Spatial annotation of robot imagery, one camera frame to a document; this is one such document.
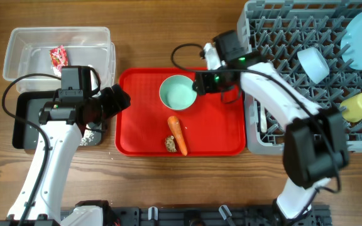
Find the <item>green bowl with rice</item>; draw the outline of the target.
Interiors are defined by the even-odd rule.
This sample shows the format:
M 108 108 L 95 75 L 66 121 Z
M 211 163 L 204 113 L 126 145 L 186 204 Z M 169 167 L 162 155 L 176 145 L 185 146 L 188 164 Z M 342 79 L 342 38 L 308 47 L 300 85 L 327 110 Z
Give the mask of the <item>green bowl with rice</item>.
M 161 102 L 171 110 L 185 110 L 197 98 L 192 88 L 193 81 L 185 75 L 172 75 L 166 78 L 159 88 Z

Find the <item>orange carrot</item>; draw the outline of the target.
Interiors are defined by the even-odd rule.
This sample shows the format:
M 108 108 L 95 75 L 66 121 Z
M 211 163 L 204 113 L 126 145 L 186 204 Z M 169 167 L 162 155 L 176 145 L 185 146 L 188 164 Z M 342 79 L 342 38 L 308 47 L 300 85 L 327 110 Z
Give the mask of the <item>orange carrot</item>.
M 186 146 L 186 143 L 185 143 L 184 136 L 182 134 L 179 119 L 176 116 L 170 116 L 167 119 L 167 122 L 168 122 L 168 126 L 169 126 L 169 128 L 170 128 L 170 130 L 171 130 L 171 132 L 173 134 L 173 137 L 177 141 L 180 152 L 184 156 L 188 155 L 187 146 Z

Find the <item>white plastic spoon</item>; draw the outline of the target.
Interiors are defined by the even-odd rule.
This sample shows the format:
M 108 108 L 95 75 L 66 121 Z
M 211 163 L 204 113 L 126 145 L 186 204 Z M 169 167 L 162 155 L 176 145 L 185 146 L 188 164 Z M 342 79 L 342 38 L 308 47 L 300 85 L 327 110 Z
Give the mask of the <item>white plastic spoon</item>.
M 263 105 L 260 105 L 260 131 L 266 133 L 267 129 L 266 110 Z

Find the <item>red snack wrapper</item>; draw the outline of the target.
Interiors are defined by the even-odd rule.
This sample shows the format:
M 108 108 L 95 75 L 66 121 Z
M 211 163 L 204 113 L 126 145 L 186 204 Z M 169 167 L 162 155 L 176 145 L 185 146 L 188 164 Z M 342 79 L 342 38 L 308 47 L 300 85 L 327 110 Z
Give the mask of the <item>red snack wrapper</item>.
M 63 45 L 50 50 L 50 58 L 53 65 L 53 72 L 56 76 L 61 77 L 63 67 L 69 65 L 67 52 Z

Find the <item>brown shiitake mushroom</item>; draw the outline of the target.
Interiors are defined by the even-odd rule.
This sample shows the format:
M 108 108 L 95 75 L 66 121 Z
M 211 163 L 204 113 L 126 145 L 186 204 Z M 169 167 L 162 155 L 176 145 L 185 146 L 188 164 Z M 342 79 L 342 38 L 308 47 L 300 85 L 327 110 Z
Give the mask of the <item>brown shiitake mushroom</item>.
M 170 135 L 170 136 L 165 138 L 165 147 L 166 147 L 167 151 L 170 152 L 170 153 L 176 153 L 177 152 L 174 139 L 175 138 L 174 138 L 173 135 Z

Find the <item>light blue small bowl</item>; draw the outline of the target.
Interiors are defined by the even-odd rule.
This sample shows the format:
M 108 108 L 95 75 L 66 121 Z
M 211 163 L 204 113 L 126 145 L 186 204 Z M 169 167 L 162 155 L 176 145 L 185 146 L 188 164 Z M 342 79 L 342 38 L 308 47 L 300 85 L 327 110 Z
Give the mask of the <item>light blue small bowl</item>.
M 329 75 L 329 67 L 317 48 L 310 47 L 297 53 L 298 60 L 307 76 L 315 83 L 320 83 Z

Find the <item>yellow plastic cup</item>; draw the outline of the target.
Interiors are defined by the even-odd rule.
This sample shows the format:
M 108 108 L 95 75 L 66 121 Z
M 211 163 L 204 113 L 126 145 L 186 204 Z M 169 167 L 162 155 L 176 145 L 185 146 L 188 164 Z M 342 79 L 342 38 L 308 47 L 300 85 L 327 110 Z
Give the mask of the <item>yellow plastic cup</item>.
M 346 121 L 358 122 L 362 120 L 362 93 L 342 101 L 341 107 L 346 108 L 342 112 L 342 116 Z

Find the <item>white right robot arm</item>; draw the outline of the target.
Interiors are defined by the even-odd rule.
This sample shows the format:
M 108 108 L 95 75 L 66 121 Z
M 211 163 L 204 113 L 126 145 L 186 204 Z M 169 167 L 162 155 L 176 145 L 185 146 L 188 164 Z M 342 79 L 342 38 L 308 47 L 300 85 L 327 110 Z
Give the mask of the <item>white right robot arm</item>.
M 285 225 L 306 217 L 321 191 L 339 193 L 339 172 L 349 163 L 343 118 L 336 107 L 323 109 L 290 86 L 271 63 L 245 69 L 198 70 L 192 88 L 214 94 L 233 86 L 253 96 L 283 127 L 283 167 L 288 180 L 275 200 Z

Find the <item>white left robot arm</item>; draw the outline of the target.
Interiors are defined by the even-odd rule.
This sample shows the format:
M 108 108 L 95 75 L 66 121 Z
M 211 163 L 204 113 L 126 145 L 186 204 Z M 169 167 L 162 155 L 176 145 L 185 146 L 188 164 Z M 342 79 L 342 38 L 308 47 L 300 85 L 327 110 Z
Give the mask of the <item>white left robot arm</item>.
M 130 106 L 119 85 L 96 96 L 87 88 L 62 88 L 58 100 L 40 110 L 38 144 L 25 183 L 0 225 L 114 225 L 118 218 L 105 200 L 82 201 L 61 217 L 62 195 L 74 154 L 86 126 L 109 119 Z

